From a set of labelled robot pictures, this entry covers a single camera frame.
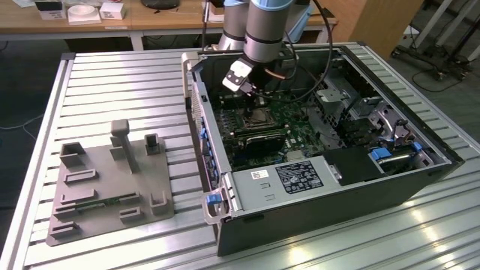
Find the gray base plate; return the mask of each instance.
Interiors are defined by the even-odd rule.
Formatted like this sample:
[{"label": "gray base plate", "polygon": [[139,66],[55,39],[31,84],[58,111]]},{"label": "gray base plate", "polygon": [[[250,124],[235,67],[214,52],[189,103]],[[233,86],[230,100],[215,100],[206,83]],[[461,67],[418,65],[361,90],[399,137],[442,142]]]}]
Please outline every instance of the gray base plate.
[{"label": "gray base plate", "polygon": [[78,155],[83,164],[67,168],[62,163],[50,246],[174,217],[166,144],[162,138],[158,142],[161,153],[150,156],[145,140],[131,142],[141,167],[135,174],[122,151],[114,160],[113,146],[87,148]]}]

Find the power supply label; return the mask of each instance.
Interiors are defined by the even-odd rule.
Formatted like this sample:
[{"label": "power supply label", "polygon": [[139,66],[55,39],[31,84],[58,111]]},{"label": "power supply label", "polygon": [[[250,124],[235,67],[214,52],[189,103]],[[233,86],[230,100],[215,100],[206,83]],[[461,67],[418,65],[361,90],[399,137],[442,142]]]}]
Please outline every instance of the power supply label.
[{"label": "power supply label", "polygon": [[289,194],[323,187],[321,177],[310,161],[285,165],[275,169]]}]

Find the aluminum profile table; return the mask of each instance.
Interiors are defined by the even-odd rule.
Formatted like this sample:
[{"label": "aluminum profile table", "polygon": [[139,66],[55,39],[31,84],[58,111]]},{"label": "aluminum profile table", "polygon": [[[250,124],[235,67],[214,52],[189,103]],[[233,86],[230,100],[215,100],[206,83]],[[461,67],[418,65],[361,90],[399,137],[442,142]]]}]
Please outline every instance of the aluminum profile table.
[{"label": "aluminum profile table", "polygon": [[[183,103],[181,55],[194,49],[78,54],[59,66],[0,269],[479,268],[479,143],[370,48],[345,44],[467,160],[445,181],[399,207],[221,258]],[[166,138],[177,215],[50,247],[61,145],[109,144],[109,121],[123,118],[131,140],[153,132]]]}]

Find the blue latch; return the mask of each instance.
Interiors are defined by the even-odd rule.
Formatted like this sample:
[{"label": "blue latch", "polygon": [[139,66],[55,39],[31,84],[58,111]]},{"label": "blue latch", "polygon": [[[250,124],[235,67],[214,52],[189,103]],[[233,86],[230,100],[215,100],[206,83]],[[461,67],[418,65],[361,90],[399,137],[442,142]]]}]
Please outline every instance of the blue latch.
[{"label": "blue latch", "polygon": [[393,153],[385,147],[374,149],[371,154],[373,154],[373,157],[375,160],[385,159],[385,158],[389,158],[390,156],[393,156]]},{"label": "blue latch", "polygon": [[207,195],[207,205],[221,204],[223,201],[223,196],[221,193]]},{"label": "blue latch", "polygon": [[207,128],[202,129],[201,135],[199,135],[201,139],[207,139],[209,135],[207,135]]},{"label": "blue latch", "polygon": [[414,147],[414,149],[415,149],[415,151],[421,151],[422,150],[422,144],[421,143],[418,143],[418,142],[414,142],[414,144],[413,144],[413,147]]}]

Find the motherboard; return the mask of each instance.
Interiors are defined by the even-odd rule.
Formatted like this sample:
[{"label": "motherboard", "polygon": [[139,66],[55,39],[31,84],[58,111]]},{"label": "motherboard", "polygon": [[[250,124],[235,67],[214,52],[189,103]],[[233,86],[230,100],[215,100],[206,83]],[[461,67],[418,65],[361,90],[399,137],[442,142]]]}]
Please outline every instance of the motherboard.
[{"label": "motherboard", "polygon": [[239,102],[215,111],[233,170],[246,170],[305,159],[325,151],[322,134],[310,124],[302,102],[270,102],[245,116]]}]

